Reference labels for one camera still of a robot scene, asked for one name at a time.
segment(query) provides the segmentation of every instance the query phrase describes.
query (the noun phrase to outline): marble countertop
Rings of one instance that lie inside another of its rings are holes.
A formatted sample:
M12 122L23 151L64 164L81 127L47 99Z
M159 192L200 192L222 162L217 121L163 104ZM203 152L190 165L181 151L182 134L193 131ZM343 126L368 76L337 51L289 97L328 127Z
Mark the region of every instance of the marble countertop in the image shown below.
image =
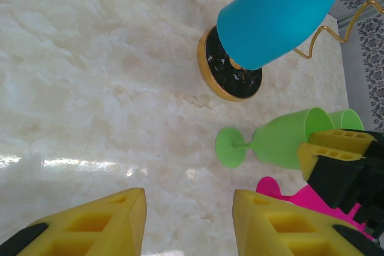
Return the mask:
M144 187L142 255L237 255L234 190L267 175L287 194L304 182L251 152L224 168L219 130L250 140L279 115L345 109L347 95L340 45L321 34L313 59L291 52L267 65L252 99L217 97L196 49L230 1L0 0L0 242L38 218ZM337 29L330 16L325 24Z

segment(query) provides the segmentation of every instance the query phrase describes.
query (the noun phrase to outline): magenta plastic piece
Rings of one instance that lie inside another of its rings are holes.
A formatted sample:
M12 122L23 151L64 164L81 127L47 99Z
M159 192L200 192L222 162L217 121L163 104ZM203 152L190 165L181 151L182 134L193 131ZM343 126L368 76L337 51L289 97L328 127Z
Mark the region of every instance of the magenta plastic piece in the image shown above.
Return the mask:
M280 187L277 181L269 176L260 180L259 184L257 184L256 192L273 197L275 199L289 201L295 205L344 220L355 226L369 239L373 239L371 236L364 232L365 224L358 224L353 220L354 215L360 208L359 204L356 204L355 207L353 207L353 209L348 213L348 215L346 215L339 208L329 208L328 205L316 194L315 191L313 191L309 185L301 188L293 196L284 196L281 195Z

